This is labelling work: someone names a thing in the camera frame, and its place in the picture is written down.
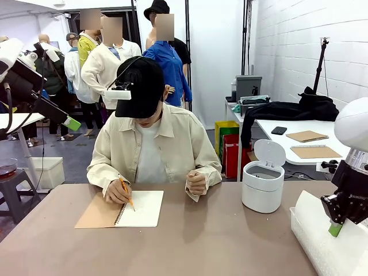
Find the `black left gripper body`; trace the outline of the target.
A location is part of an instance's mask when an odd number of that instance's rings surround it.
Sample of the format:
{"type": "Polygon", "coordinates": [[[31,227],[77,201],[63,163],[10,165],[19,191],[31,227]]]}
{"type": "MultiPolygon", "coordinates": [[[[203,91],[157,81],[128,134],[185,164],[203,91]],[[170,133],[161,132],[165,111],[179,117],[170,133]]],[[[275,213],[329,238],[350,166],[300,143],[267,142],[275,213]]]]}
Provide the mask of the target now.
{"type": "Polygon", "coordinates": [[[16,60],[7,72],[1,75],[1,101],[8,103],[4,84],[11,90],[13,103],[34,103],[42,96],[42,76],[27,66],[24,62],[16,60]]]}

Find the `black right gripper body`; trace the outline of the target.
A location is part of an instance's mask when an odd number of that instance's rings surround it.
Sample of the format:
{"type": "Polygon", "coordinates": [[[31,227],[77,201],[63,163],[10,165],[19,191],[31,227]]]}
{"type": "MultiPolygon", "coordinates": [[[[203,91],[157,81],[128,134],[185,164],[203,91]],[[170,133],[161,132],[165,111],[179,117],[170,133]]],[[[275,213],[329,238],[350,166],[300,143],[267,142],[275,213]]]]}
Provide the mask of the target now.
{"type": "Polygon", "coordinates": [[[334,194],[344,194],[347,198],[346,219],[355,224],[361,223],[367,218],[367,175],[358,172],[341,161],[333,178],[332,183],[337,187],[334,194]]]}

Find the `person's right hand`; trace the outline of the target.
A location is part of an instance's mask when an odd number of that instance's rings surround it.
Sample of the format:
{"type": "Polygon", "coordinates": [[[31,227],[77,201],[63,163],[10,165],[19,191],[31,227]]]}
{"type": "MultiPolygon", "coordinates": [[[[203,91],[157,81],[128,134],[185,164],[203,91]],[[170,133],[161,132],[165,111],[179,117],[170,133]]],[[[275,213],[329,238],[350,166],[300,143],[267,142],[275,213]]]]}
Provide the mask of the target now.
{"type": "Polygon", "coordinates": [[[119,179],[112,181],[106,190],[106,201],[117,204],[129,203],[129,200],[132,199],[132,190],[129,185],[125,185],[125,187],[126,189],[119,179]]]}

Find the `person's left hand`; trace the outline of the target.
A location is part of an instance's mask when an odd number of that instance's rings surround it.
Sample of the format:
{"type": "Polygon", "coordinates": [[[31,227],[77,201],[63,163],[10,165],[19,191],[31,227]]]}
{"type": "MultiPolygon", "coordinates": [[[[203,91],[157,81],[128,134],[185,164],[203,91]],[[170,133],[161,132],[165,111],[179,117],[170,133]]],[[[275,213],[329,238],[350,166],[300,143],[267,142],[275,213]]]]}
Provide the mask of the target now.
{"type": "Polygon", "coordinates": [[[203,195],[203,193],[207,191],[204,174],[194,170],[189,172],[187,175],[186,187],[188,191],[195,196],[203,195]]]}

